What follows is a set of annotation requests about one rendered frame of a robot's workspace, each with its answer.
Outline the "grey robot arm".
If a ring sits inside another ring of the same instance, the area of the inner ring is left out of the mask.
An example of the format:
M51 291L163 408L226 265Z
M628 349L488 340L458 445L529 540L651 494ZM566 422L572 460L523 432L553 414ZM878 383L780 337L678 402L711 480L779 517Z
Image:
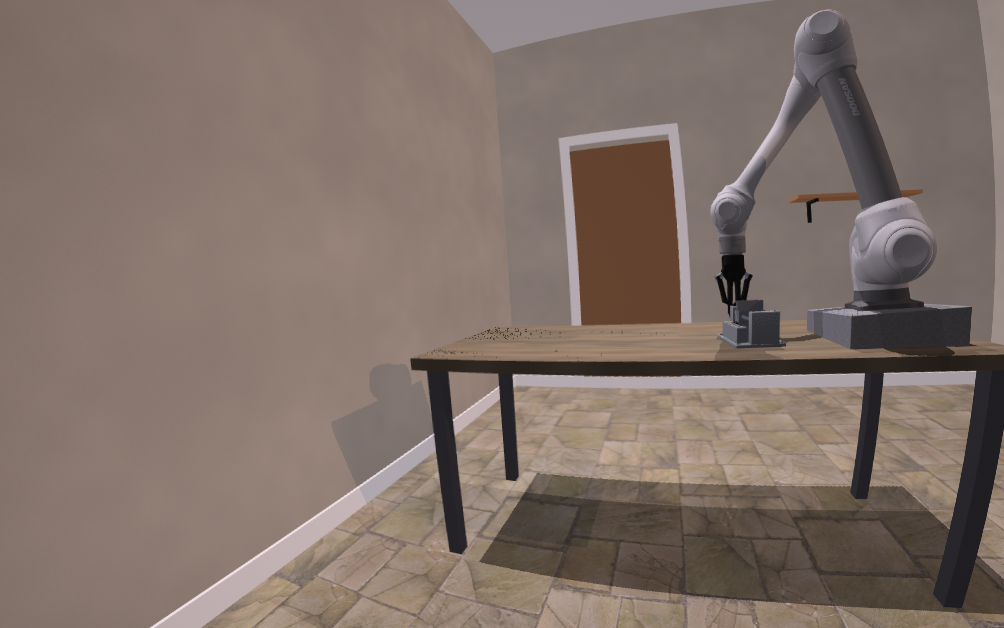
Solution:
M924 307L924 302L910 298L909 282L933 264L936 238L917 204L902 197L855 71L858 61L846 18L831 9L806 18L795 37L794 58L794 75L773 128L737 181L726 185L711 206L719 253L746 252L745 232L756 203L755 189L797 125L822 96L862 208L849 242L854 301L845 308Z

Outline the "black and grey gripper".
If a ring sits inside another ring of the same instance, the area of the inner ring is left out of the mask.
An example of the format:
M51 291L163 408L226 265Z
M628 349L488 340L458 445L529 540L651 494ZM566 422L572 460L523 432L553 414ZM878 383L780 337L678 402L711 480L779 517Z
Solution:
M727 297L722 276L727 281ZM743 276L745 280L741 295L741 279ZM736 300L747 300L749 284L752 277L752 274L746 272L743 255L722 256L722 270L720 274L715 276L715 279L718 282L722 302L728 305L728 315L730 306L733 304L733 282L735 284L735 302Z

